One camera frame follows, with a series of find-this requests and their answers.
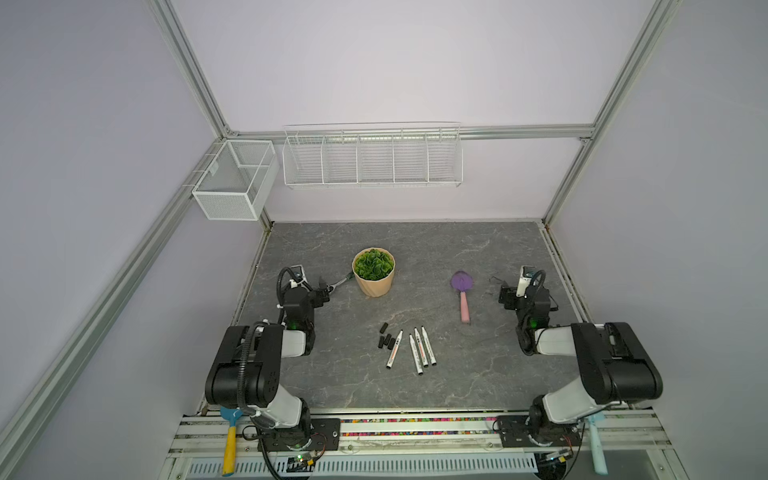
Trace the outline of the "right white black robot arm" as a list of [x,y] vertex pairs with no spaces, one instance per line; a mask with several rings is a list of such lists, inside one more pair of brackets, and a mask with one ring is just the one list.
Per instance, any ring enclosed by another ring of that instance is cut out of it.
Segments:
[[578,376],[556,391],[537,396],[526,417],[504,415],[496,426],[504,441],[537,446],[575,439],[587,417],[618,405],[655,400],[663,380],[631,326],[625,322],[552,326],[549,290],[537,282],[523,294],[504,283],[499,302],[517,317],[516,335],[527,356],[573,357]]

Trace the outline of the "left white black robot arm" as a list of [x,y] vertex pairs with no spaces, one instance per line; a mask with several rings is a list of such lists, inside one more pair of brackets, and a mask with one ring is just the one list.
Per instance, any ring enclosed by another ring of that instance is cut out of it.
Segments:
[[325,282],[317,288],[287,284],[280,291],[277,322],[229,327],[214,358],[206,401],[222,411],[240,411],[270,448],[298,450],[312,443],[309,406],[281,385],[281,364],[312,352],[315,310],[329,300]]

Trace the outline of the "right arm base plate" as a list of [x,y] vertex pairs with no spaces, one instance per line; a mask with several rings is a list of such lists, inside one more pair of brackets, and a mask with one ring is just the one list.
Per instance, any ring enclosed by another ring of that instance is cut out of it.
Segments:
[[500,415],[492,431],[504,448],[576,448],[582,444],[576,424],[546,424],[535,429],[528,415]]

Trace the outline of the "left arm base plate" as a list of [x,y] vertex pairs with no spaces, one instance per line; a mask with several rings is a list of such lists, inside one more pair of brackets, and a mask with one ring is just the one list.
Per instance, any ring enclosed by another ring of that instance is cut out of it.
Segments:
[[269,452],[336,451],[341,440],[338,417],[315,417],[296,427],[267,429],[260,432]]

